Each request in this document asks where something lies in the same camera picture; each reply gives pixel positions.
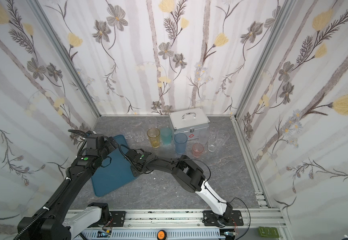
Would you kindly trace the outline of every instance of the floral wallpaper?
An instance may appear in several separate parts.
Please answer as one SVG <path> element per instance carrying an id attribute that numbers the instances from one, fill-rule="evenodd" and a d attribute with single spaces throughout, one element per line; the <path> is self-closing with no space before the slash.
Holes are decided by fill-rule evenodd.
<path id="1" fill-rule="evenodd" d="M 0 239 L 60 185 L 81 142 L 67 130 L 95 121 L 27 3 L 0 0 Z"/>
<path id="2" fill-rule="evenodd" d="M 283 3 L 39 2 L 101 114 L 235 114 Z"/>
<path id="3" fill-rule="evenodd" d="M 348 235 L 348 1 L 295 3 L 239 122 L 293 238 Z"/>

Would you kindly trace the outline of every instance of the box handle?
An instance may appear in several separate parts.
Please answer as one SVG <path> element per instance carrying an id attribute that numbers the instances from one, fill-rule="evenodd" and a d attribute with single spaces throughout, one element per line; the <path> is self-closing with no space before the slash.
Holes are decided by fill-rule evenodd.
<path id="1" fill-rule="evenodd" d="M 189 114 L 193 114 L 193 117 L 195 118 L 196 117 L 196 113 L 186 113 L 182 116 L 182 119 L 185 120 L 185 116 L 186 115 L 189 115 Z"/>

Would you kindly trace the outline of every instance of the silver first aid box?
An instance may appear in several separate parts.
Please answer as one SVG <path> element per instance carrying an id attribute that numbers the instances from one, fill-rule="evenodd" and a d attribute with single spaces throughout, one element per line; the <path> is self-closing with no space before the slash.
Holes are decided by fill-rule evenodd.
<path id="1" fill-rule="evenodd" d="M 199 137 L 199 131 L 209 127 L 209 119 L 202 108 L 192 108 L 188 110 L 170 113 L 170 128 L 173 138 L 175 134 L 184 133 L 188 140 Z"/>

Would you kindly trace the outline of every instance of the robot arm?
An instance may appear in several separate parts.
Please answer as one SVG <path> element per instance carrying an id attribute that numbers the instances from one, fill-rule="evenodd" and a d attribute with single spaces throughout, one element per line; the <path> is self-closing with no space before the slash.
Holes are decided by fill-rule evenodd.
<path id="1" fill-rule="evenodd" d="M 83 185 L 91 178 L 96 169 L 107 158 L 108 154 L 116 150 L 119 145 L 112 137 L 87 132 L 86 148 L 66 170 L 66 180 L 56 192 L 39 209 L 33 217 L 24 217 L 18 224 L 18 235 L 14 240 L 61 240 L 72 239 L 93 223 L 105 225 L 109 219 L 107 204 L 90 204 L 81 214 L 75 216 L 74 221 L 64 221 L 66 213 L 78 195 Z M 139 153 L 129 149 L 122 155 L 131 164 L 131 171 L 138 176 L 151 170 L 160 170 L 170 173 L 177 182 L 187 191 L 198 194 L 219 216 L 218 222 L 226 225 L 232 213 L 232 207 L 222 199 L 205 180 L 203 170 L 187 156 L 179 159 L 163 159 L 151 152 Z"/>

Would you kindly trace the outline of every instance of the drinking glass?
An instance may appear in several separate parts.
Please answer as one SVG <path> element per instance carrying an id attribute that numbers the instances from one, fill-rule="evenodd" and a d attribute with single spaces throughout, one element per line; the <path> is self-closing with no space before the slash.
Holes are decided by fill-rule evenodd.
<path id="1" fill-rule="evenodd" d="M 122 132 L 126 139 L 132 138 L 132 126 L 130 124 L 123 124 L 120 126 L 119 130 Z"/>
<path id="2" fill-rule="evenodd" d="M 219 131 L 219 126 L 215 123 L 209 124 L 209 132 L 210 132 L 210 138 L 215 138 L 217 136 L 217 132 Z"/>
<path id="3" fill-rule="evenodd" d="M 158 128 L 150 128 L 147 131 L 148 139 L 150 140 L 152 147 L 159 147 L 160 145 L 160 131 Z"/>
<path id="4" fill-rule="evenodd" d="M 205 145 L 210 137 L 210 131 L 208 128 L 199 131 L 199 143 Z"/>
<path id="5" fill-rule="evenodd" d="M 195 143 L 195 144 L 193 145 L 193 156 L 194 156 L 194 157 L 200 157 L 200 156 L 202 155 L 204 149 L 205 149 L 205 148 L 203 147 L 202 144 L 200 144 L 200 143 Z"/>
<path id="6" fill-rule="evenodd" d="M 175 151 L 178 154 L 183 154 L 186 151 L 187 136 L 183 133 L 178 133 L 174 136 Z"/>
<path id="7" fill-rule="evenodd" d="M 157 118 L 156 117 L 153 117 L 153 116 L 147 117 L 145 119 L 145 121 L 146 121 L 149 129 L 157 127 Z"/>
<path id="8" fill-rule="evenodd" d="M 143 128 L 141 127 L 135 127 L 131 131 L 132 136 L 134 137 L 135 141 L 142 142 L 145 139 L 145 133 L 143 131 Z"/>
<path id="9" fill-rule="evenodd" d="M 217 133 L 217 145 L 223 146 L 229 139 L 230 135 L 225 130 L 219 130 Z"/>
<path id="10" fill-rule="evenodd" d="M 209 151 L 214 152 L 217 149 L 217 139 L 216 138 L 210 138 L 209 139 Z"/>
<path id="11" fill-rule="evenodd" d="M 163 144 L 170 144 L 172 139 L 171 129 L 168 127 L 161 128 L 160 137 L 162 139 Z"/>

